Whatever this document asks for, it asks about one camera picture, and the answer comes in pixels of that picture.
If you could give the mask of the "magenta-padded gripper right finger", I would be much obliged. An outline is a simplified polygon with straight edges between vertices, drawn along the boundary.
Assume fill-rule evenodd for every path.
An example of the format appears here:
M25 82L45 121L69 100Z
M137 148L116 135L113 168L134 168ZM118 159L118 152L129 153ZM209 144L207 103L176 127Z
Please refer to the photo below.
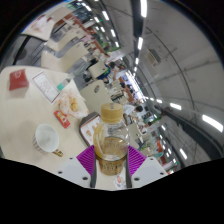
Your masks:
M147 157L130 146L126 160L126 185L140 188L167 176L167 172L155 157Z

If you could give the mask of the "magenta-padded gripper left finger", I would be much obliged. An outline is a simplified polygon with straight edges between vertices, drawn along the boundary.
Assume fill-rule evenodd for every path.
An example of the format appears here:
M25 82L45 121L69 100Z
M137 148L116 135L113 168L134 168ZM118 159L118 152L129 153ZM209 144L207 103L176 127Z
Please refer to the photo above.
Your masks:
M56 174L81 187L94 188L97 177L94 147L90 146L78 156L70 157Z

